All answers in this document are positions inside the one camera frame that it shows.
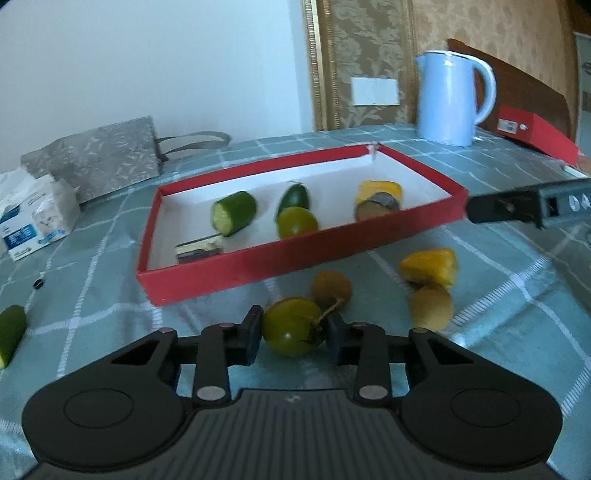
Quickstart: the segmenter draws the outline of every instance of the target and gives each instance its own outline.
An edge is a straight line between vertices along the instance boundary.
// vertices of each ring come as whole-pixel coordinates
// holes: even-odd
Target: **kettle handle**
[[[471,55],[465,55],[474,64],[474,68],[480,72],[484,80],[484,103],[480,107],[480,110],[476,113],[476,119],[474,123],[476,125],[481,124],[486,117],[488,117],[496,102],[496,79],[492,68],[487,62],[473,57]]]

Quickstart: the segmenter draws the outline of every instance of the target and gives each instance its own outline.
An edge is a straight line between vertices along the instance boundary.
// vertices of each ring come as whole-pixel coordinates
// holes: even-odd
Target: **red cardboard box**
[[[535,113],[501,106],[496,133],[520,140],[570,165],[577,164],[579,148],[567,136]]]
[[[355,222],[359,183],[402,186],[402,209]],[[275,210],[302,182],[321,230],[279,240]],[[224,253],[177,264],[175,245],[214,233],[212,202],[247,190],[255,220],[225,238]],[[159,187],[139,253],[139,283],[156,306],[348,257],[465,216],[467,190],[442,173],[383,145],[353,145],[261,160]]]

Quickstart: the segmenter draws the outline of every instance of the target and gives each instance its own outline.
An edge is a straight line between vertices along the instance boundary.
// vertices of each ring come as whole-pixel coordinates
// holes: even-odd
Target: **black small object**
[[[591,219],[591,179],[555,181],[470,197],[472,223],[518,220],[539,229]]]

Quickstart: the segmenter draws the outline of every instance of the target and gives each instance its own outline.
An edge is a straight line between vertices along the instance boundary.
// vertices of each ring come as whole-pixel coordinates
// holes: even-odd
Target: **small brown fruit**
[[[323,270],[314,277],[310,293],[319,307],[328,309],[339,300],[341,305],[348,302],[353,296],[353,284],[342,273]]]
[[[426,285],[411,295],[408,305],[417,327],[443,330],[453,317],[452,296],[441,285]]]

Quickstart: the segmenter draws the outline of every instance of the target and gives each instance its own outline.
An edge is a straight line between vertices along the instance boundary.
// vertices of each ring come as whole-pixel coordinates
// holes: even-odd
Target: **patterned wallpaper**
[[[565,12],[565,0],[414,0],[417,46],[443,49],[456,38],[562,93],[574,118],[578,76]]]
[[[333,0],[332,22],[337,64],[341,128],[408,122],[414,110],[408,95],[404,0]],[[400,106],[351,105],[351,77],[383,77],[399,82]]]

